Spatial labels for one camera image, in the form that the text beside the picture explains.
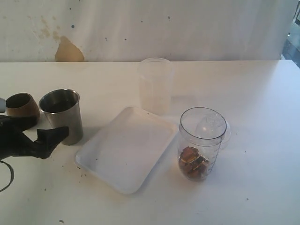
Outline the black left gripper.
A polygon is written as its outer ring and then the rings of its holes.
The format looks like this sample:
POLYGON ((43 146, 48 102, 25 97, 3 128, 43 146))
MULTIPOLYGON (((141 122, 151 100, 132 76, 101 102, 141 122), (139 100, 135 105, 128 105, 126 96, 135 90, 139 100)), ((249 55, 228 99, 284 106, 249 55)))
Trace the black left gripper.
POLYGON ((37 125, 39 117, 0 117, 0 158, 35 157, 46 159, 69 136, 68 127, 38 129, 32 141, 23 132, 37 125))

